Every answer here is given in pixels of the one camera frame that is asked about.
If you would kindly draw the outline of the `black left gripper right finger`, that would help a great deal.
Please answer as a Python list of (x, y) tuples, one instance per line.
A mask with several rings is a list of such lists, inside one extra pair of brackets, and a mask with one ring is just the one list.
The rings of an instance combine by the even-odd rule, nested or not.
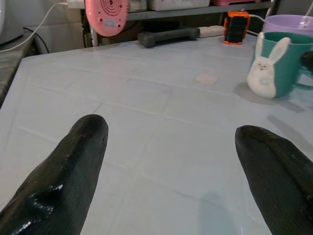
[(313, 233), (313, 163), (263, 127), (235, 132), (236, 152), (254, 201), (273, 235)]

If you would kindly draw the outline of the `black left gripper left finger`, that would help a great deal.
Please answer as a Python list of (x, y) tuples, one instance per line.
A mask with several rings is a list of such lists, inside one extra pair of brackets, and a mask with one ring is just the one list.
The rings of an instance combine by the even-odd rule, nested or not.
[(2, 209), (1, 234), (80, 234), (97, 187), (108, 135), (102, 116), (78, 119)]

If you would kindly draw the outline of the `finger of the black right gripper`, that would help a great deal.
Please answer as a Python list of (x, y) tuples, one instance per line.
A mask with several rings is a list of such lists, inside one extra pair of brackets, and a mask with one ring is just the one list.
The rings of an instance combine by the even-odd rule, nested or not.
[(313, 51), (307, 51), (301, 55), (301, 65), (305, 67), (310, 73), (313, 73)]

